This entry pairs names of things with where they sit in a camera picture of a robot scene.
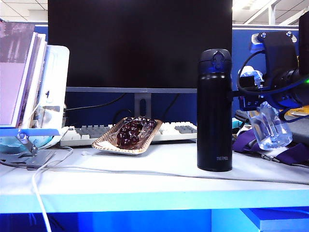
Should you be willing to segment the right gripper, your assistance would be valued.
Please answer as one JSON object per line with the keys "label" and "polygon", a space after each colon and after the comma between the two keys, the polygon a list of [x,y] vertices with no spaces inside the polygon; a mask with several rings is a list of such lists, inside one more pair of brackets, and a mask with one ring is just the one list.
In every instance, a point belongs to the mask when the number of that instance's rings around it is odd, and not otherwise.
{"label": "right gripper", "polygon": [[[238,98],[240,110],[256,110],[265,100],[276,109],[293,109],[302,106],[302,75],[298,69],[279,72],[274,75],[263,75],[265,86],[271,93],[265,94],[264,98],[259,95],[249,95],[240,91],[229,91],[227,97],[233,100]],[[256,88],[254,76],[241,76],[241,88]]]}

